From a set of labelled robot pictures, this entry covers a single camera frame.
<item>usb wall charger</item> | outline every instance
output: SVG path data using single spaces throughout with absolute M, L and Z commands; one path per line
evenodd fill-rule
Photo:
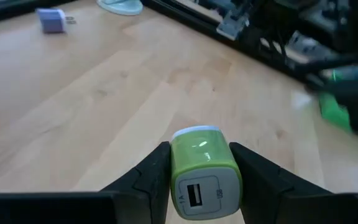
M 182 129 L 171 145 L 171 196 L 182 218 L 208 220 L 239 209 L 241 173 L 219 128 Z

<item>green object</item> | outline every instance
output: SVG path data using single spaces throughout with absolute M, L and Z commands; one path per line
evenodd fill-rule
M 352 132 L 349 113 L 345 107 L 340 106 L 335 97 L 323 93 L 319 96 L 321 116 L 330 123 L 339 126 L 348 133 Z
M 241 173 L 219 128 L 182 129 L 171 145 L 171 195 L 178 214 L 207 220 L 236 212 L 242 197 Z

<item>light green charger cap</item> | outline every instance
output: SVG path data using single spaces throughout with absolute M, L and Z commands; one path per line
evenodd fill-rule
M 179 215 L 207 220 L 236 212 L 242 197 L 241 173 L 219 128 L 182 129 L 171 145 L 171 194 Z

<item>wood grain surface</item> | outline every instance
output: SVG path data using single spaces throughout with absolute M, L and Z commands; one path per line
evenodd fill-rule
M 147 8 L 62 9 L 77 21 L 67 34 L 43 34 L 35 14 L 0 22 L 0 192 L 99 190 L 198 124 L 358 192 L 358 137 L 324 122 L 301 84 Z M 171 203 L 167 223 L 187 223 Z

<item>usb port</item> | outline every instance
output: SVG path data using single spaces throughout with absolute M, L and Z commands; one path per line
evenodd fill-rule
M 187 185 L 187 191 L 189 193 L 189 201 L 191 207 L 203 205 L 199 184 Z

